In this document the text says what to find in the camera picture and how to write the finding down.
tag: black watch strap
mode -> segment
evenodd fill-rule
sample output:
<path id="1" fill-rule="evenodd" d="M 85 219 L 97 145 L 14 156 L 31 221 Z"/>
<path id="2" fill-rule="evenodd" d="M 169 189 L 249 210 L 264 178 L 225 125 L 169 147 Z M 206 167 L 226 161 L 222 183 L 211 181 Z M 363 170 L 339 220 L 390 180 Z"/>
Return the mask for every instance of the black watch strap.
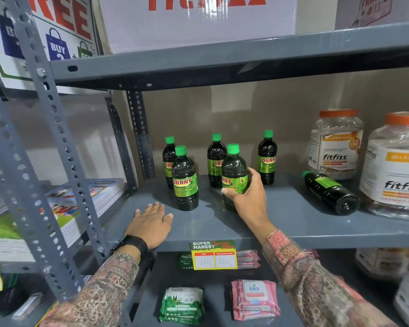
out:
<path id="1" fill-rule="evenodd" d="M 111 252 L 114 253 L 124 245 L 134 245 L 141 252 L 141 256 L 144 256 L 148 251 L 147 243 L 142 238 L 125 235 L 115 246 L 111 248 Z"/>

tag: person's left hand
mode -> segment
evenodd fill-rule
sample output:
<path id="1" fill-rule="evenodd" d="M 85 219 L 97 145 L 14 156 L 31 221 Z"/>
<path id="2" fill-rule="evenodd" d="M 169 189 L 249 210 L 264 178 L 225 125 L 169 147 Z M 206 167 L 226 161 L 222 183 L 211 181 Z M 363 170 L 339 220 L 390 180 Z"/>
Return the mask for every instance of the person's left hand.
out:
<path id="1" fill-rule="evenodd" d="M 154 249 L 167 238 L 173 222 L 173 214 L 165 214 L 165 206 L 159 202 L 149 204 L 145 211 L 137 209 L 132 222 L 124 234 L 137 236 L 147 243 L 148 249 Z"/>

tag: forearm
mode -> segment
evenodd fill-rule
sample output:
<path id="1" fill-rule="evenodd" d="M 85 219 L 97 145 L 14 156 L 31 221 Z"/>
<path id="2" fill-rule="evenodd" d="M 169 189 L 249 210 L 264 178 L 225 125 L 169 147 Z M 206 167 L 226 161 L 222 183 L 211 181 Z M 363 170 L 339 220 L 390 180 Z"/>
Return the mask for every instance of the forearm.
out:
<path id="1" fill-rule="evenodd" d="M 396 326 L 281 231 L 267 236 L 263 253 L 306 326 Z"/>
<path id="2" fill-rule="evenodd" d="M 116 327 L 122 304 L 135 281 L 140 261 L 135 247 L 114 253 L 91 278 L 80 294 L 58 304 L 41 327 Z"/>

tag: cardboard box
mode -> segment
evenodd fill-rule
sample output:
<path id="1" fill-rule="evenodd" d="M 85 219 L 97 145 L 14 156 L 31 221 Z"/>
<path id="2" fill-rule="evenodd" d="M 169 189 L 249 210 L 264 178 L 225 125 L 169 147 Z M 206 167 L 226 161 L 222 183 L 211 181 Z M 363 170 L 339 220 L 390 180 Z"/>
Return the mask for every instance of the cardboard box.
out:
<path id="1" fill-rule="evenodd" d="M 113 53 L 295 33 L 297 0 L 99 0 Z"/>
<path id="2" fill-rule="evenodd" d="M 335 29 L 409 22 L 409 0 L 338 0 Z"/>
<path id="3" fill-rule="evenodd" d="M 91 0 L 29 0 L 49 60 L 99 54 Z M 35 90 L 4 0 L 0 0 L 0 78 L 6 88 Z M 58 87 L 60 93 L 99 93 Z"/>

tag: orange lid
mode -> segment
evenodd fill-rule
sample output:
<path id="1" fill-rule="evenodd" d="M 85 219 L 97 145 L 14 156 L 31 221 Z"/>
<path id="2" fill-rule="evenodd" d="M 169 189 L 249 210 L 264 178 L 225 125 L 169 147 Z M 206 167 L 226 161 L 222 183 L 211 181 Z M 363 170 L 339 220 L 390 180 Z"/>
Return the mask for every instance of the orange lid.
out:
<path id="1" fill-rule="evenodd" d="M 409 126 L 409 111 L 392 112 L 385 117 L 387 125 Z"/>
<path id="2" fill-rule="evenodd" d="M 320 117 L 329 118 L 329 117 L 355 117 L 358 114 L 356 109 L 329 109 L 321 110 Z"/>

